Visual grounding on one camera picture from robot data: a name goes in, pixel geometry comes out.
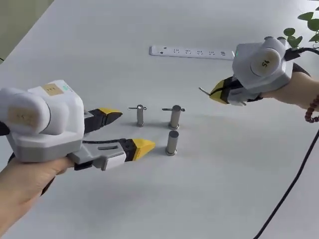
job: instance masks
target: hand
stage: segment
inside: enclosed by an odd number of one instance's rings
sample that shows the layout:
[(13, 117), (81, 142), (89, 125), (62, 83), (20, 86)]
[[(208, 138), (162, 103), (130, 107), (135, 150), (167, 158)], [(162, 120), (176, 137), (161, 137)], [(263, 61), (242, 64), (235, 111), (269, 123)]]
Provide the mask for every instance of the hand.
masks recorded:
[(20, 163), (14, 158), (0, 172), (0, 237), (30, 210), (56, 175), (72, 166), (66, 157), (44, 163)]
[(287, 85), (276, 91), (263, 93), (262, 97), (274, 98), (280, 102), (307, 109), (317, 95), (319, 95), (319, 82), (305, 73), (293, 72)]

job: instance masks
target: white table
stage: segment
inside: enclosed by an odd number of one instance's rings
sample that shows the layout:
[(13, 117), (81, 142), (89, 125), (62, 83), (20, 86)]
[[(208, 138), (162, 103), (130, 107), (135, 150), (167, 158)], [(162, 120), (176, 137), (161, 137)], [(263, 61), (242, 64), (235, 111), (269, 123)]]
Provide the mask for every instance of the white table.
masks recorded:
[[(240, 42), (301, 34), (305, 1), (55, 0), (0, 66), (1, 86), (23, 89), (64, 79), (87, 109), (123, 116), (91, 139), (143, 137), (157, 147), (138, 162), (101, 172), (70, 170), (5, 239), (251, 239), (300, 166), (317, 125), (304, 111), (263, 100), (246, 107), (210, 101), (230, 61), (148, 55), (150, 45), (235, 49)], [(302, 61), (312, 74), (314, 64)], [(145, 126), (133, 126), (143, 104)], [(178, 152), (163, 152), (180, 104)], [(1, 139), (4, 167), (11, 154)], [(261, 238), (319, 234), (319, 150)]]

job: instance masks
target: beaded bracelet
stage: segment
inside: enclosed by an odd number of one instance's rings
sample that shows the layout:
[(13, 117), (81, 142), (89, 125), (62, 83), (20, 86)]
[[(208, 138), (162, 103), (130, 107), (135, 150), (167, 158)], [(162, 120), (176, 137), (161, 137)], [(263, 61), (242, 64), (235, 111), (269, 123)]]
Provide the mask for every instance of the beaded bracelet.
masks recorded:
[(309, 123), (313, 122), (319, 122), (319, 117), (316, 116), (312, 118), (313, 112), (315, 111), (315, 108), (317, 108), (319, 104), (319, 95), (314, 99), (314, 101), (310, 104), (310, 107), (307, 109), (306, 115), (305, 115), (305, 120)]

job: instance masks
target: white power strip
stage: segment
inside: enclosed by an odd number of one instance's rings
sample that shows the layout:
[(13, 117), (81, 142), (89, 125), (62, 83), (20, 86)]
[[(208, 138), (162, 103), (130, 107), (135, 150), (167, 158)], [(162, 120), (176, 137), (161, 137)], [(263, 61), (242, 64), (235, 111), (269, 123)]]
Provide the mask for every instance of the white power strip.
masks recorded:
[(206, 58), (206, 59), (221, 59), (233, 60), (234, 52), (214, 49), (201, 48), (185, 48), (171, 46), (151, 46), (150, 55), (152, 56), (177, 56), (188, 58)]

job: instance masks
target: cylindrical peg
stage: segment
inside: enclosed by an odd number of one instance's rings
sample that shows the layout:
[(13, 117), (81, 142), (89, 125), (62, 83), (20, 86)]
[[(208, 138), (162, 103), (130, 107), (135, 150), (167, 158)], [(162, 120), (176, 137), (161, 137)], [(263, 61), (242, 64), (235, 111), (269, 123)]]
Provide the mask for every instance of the cylindrical peg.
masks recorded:
[(175, 105), (172, 107), (172, 109), (162, 109), (163, 111), (171, 111), (171, 116), (170, 116), (170, 122), (168, 124), (168, 127), (172, 130), (176, 130), (179, 128), (179, 117), (180, 113), (184, 112), (185, 109), (182, 109), (182, 107)]
[(173, 156), (177, 152), (177, 140), (179, 133), (176, 130), (172, 130), (168, 134), (167, 147), (165, 152), (168, 156)]
[(144, 126), (144, 116), (143, 116), (143, 114), (144, 114), (144, 111), (147, 110), (147, 108), (142, 106), (142, 105), (138, 105), (138, 106), (136, 106), (134, 108), (129, 108), (129, 110), (137, 110), (137, 119), (138, 119), (138, 121), (137, 121), (136, 125), (138, 127), (143, 127)]

